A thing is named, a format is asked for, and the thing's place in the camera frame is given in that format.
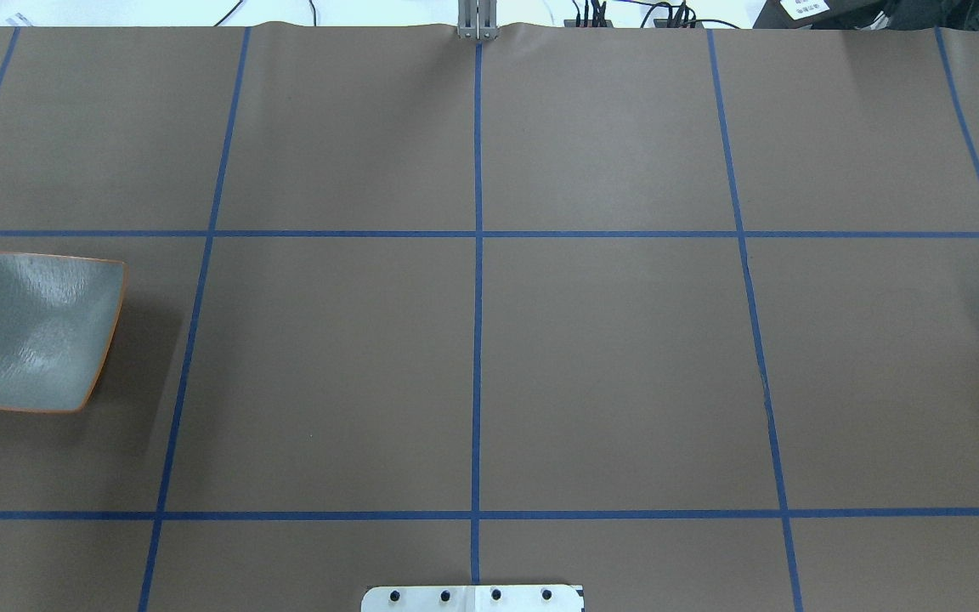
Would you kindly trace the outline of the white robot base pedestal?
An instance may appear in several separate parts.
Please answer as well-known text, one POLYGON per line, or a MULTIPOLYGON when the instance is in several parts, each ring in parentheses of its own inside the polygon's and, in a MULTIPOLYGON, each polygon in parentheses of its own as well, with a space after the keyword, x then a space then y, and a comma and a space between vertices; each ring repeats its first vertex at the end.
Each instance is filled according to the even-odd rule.
POLYGON ((361 611, 584 611, 583 587, 506 584, 372 587, 361 611))

